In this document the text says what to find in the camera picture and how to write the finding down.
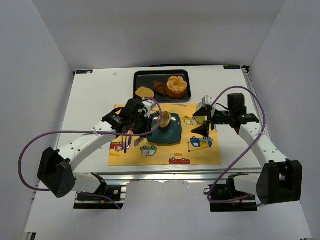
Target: white wall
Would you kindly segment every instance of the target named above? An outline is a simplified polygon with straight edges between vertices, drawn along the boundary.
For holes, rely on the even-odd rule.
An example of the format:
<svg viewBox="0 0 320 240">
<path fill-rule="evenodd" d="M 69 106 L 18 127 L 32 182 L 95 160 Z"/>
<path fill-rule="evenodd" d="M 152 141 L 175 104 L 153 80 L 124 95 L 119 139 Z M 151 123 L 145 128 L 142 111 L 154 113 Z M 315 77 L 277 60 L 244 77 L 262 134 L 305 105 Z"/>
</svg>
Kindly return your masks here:
<svg viewBox="0 0 320 240">
<path fill-rule="evenodd" d="M 33 0 L 72 70 L 250 65 L 283 0 Z"/>
<path fill-rule="evenodd" d="M 60 127 L 72 72 L 31 0 L 0 1 L 0 239 L 19 240 L 33 191 L 18 177 L 27 142 Z M 35 186 L 48 137 L 31 146 L 23 174 Z"/>
<path fill-rule="evenodd" d="M 314 239 L 320 239 L 319 69 L 320 2 L 285 1 L 250 71 L 272 141 L 302 163 L 301 203 Z"/>
</svg>

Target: white tabletop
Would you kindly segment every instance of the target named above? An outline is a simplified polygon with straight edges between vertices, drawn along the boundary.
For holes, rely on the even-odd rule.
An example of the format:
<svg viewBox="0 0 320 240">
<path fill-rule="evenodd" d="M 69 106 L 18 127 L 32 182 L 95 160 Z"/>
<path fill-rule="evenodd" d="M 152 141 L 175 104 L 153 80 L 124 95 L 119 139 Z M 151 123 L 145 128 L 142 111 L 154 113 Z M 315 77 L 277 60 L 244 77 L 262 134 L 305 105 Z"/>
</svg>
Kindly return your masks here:
<svg viewBox="0 0 320 240">
<path fill-rule="evenodd" d="M 183 69 L 189 74 L 192 97 L 189 103 L 199 103 L 205 95 L 215 98 L 231 86 L 247 87 L 241 69 L 224 69 L 223 66 L 181 66 L 181 67 L 143 67 L 94 69 L 91 74 L 76 74 L 68 102 L 63 130 L 90 130 L 103 116 L 114 109 L 116 104 L 125 104 L 133 97 L 134 74 L 147 70 Z M 229 93 L 243 93 L 247 112 L 256 114 L 250 94 L 242 89 L 232 89 L 218 101 L 227 105 Z M 210 165 L 150 165 L 150 166 L 108 166 L 109 144 L 84 160 L 77 172 L 129 173 L 129 172 L 170 172 L 170 171 L 208 171 L 225 169 L 248 145 L 228 125 L 217 126 L 221 164 Z M 62 147 L 78 134 L 62 134 L 58 146 Z M 234 169 L 259 171 L 260 165 L 250 151 Z"/>
<path fill-rule="evenodd" d="M 192 98 L 198 103 L 204 95 L 217 96 L 227 87 L 247 86 L 241 70 L 222 66 L 179 67 L 188 71 Z M 64 123 L 64 130 L 89 130 L 115 104 L 125 104 L 133 96 L 134 73 L 140 70 L 176 67 L 94 69 L 92 74 L 76 74 Z M 250 95 L 243 90 L 249 113 L 256 113 Z M 219 100 L 227 104 L 227 94 Z M 108 166 L 109 145 L 88 157 L 77 171 L 82 172 L 159 172 L 205 171 L 226 168 L 247 144 L 229 126 L 217 126 L 221 165 Z M 75 138 L 60 137 L 59 146 Z M 237 165 L 251 172 L 260 169 L 249 152 Z M 74 209 L 75 192 L 56 198 L 51 192 L 37 192 L 26 232 L 36 239 L 303 239 L 310 231 L 299 202 L 268 205 L 258 212 L 210 212 L 203 189 L 205 182 L 132 181 L 126 190 L 122 210 Z"/>
</svg>

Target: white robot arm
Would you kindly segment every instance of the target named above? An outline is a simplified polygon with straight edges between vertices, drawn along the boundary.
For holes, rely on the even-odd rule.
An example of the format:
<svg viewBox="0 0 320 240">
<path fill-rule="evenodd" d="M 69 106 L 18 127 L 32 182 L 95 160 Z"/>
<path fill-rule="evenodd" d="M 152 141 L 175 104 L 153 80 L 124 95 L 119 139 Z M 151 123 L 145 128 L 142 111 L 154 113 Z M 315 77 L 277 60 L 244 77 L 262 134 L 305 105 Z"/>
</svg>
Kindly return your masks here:
<svg viewBox="0 0 320 240">
<path fill-rule="evenodd" d="M 202 108 L 193 116 L 207 116 L 207 121 L 191 132 L 209 137 L 210 124 L 212 130 L 215 125 L 228 124 L 250 146 L 260 134 L 261 125 L 254 114 L 247 114 L 244 95 L 229 94 L 227 111 L 216 110 L 211 106 L 212 101 L 212 97 L 203 98 Z M 236 199 L 251 194 L 258 197 L 264 205 L 300 200 L 302 166 L 299 161 L 289 160 L 264 134 L 251 150 L 262 167 L 260 176 L 244 173 L 229 175 L 225 199 Z"/>
<path fill-rule="evenodd" d="M 117 134 L 151 131 L 151 112 L 155 107 L 156 103 L 151 100 L 130 99 L 124 108 L 115 109 L 104 116 L 92 129 L 94 134 L 84 134 L 57 150 L 49 147 L 42 154 L 38 178 L 57 198 L 71 191 L 103 195 L 106 188 L 104 179 L 93 173 L 75 172 L 76 168 L 97 149 L 116 139 Z"/>
</svg>

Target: black label sticker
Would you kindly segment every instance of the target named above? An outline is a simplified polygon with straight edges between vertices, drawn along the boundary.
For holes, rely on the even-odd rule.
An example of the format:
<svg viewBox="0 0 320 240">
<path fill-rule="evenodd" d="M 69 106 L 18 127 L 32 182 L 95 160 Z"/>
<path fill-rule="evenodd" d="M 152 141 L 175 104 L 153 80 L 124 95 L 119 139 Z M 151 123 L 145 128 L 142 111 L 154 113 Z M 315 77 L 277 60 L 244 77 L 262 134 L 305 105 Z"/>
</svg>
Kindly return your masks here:
<svg viewBox="0 0 320 240">
<path fill-rule="evenodd" d="M 239 65 L 234 66 L 223 66 L 224 69 L 230 70 L 230 69 L 241 69 Z"/>
<path fill-rule="evenodd" d="M 77 70 L 75 74 L 92 74 L 94 71 L 92 69 L 88 70 Z"/>
</svg>

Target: red cartoon car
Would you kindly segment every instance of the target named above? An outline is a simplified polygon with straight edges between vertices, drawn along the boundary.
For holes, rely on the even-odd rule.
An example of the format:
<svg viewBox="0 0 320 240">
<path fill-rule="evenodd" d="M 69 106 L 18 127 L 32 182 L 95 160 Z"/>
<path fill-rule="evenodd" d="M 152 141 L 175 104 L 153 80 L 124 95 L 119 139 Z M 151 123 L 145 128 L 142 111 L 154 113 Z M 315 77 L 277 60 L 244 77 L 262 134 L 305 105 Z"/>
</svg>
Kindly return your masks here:
<svg viewBox="0 0 320 240">
<path fill-rule="evenodd" d="M 121 152 L 122 150 L 125 149 L 124 143 L 121 142 L 111 142 L 110 144 L 110 150 L 116 150 L 117 152 Z"/>
<path fill-rule="evenodd" d="M 191 162 L 189 159 L 185 159 L 185 158 L 176 159 L 175 157 L 173 157 L 169 159 L 169 163 L 170 164 L 190 164 Z"/>
</svg>

